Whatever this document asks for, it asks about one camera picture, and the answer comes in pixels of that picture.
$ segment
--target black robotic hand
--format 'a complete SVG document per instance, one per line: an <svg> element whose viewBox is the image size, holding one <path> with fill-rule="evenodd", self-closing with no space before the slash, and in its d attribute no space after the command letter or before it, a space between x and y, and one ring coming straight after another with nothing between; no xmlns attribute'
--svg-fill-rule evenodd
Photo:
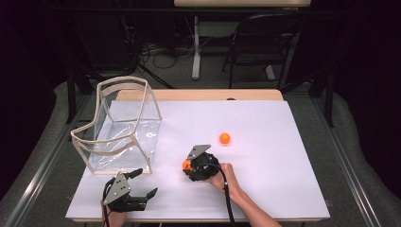
<svg viewBox="0 0 401 227"><path fill-rule="evenodd" d="M218 174L218 159L205 152L210 145L196 145L183 162L183 172L195 181L204 181Z"/></svg>
<svg viewBox="0 0 401 227"><path fill-rule="evenodd" d="M147 193L145 197L131 197L131 187L128 178L134 178L142 174L143 169L139 168L131 173L118 173L109 180L103 192L103 204L109 206L113 212L144 211L148 200L152 199L157 192L157 187Z"/></svg>

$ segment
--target desk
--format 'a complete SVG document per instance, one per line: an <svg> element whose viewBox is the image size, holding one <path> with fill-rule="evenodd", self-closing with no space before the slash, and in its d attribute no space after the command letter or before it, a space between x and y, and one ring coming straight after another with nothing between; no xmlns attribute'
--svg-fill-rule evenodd
<svg viewBox="0 0 401 227"><path fill-rule="evenodd" d="M152 174L129 180L129 184L132 196L143 196L155 187L159 190L145 211L129 212L128 221L229 221L224 195L208 183L191 182L181 170L186 155L199 144L210 144L208 152L222 163L232 163L244 190L274 218L282 221L330 218L293 116L280 92L154 90L154 93L163 117L154 170ZM237 100L222 101L230 97ZM232 135L228 146L218 142L222 131ZM86 168L66 217L78 222L101 221L99 202L104 184L111 177L93 175ZM232 206L235 221L246 221L240 210Z"/></svg>
<svg viewBox="0 0 401 227"><path fill-rule="evenodd" d="M298 8L298 7L309 7L310 0L174 0L176 7L186 8ZM214 27L214 30L221 30L221 27ZM230 23L229 28L225 27L224 32L234 33L235 24ZM192 79L200 78L200 67L201 67L201 52L200 52L200 21L198 16L195 16L194 22L194 64L192 68Z"/></svg>

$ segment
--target person's wrist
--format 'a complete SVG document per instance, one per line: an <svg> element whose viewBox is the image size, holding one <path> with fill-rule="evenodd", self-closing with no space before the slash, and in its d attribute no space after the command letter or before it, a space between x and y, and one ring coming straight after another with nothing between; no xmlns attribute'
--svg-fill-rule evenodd
<svg viewBox="0 0 401 227"><path fill-rule="evenodd" d="M230 188L230 200L234 203L239 203L244 196L245 192L241 188Z"/></svg>

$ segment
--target small orange ball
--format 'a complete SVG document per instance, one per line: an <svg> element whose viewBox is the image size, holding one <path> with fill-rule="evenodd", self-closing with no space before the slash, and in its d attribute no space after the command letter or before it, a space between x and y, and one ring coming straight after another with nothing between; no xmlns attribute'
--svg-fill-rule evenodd
<svg viewBox="0 0 401 227"><path fill-rule="evenodd" d="M183 161L183 169L193 170L191 167L191 160Z"/></svg>
<svg viewBox="0 0 401 227"><path fill-rule="evenodd" d="M219 140L220 140L220 143L221 143L221 144L228 144L228 143L230 143L230 134L227 133L227 132L222 133L222 134L220 135Z"/></svg>

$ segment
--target clear plastic bin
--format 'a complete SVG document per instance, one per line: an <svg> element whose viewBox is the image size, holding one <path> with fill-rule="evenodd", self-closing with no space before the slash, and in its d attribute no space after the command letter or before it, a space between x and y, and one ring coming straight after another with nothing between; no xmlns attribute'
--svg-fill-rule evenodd
<svg viewBox="0 0 401 227"><path fill-rule="evenodd" d="M161 121L146 80L108 79L97 85L94 120L71 131L72 142L94 174L151 173Z"/></svg>

